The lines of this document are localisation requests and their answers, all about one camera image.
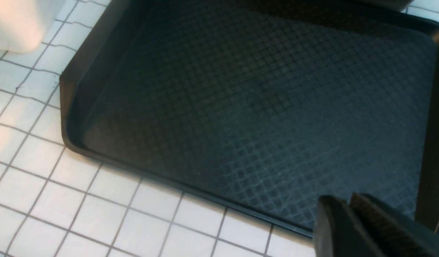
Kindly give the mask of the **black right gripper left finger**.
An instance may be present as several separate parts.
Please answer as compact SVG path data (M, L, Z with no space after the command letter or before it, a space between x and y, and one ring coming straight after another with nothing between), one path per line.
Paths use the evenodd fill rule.
M373 241L347 202L338 197L318 198L313 244L317 257L379 257Z

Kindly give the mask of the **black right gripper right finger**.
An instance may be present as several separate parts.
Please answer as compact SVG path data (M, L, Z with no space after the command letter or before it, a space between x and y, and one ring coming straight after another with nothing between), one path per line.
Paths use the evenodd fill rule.
M370 194L354 193L350 207L389 257L439 257L439 235Z

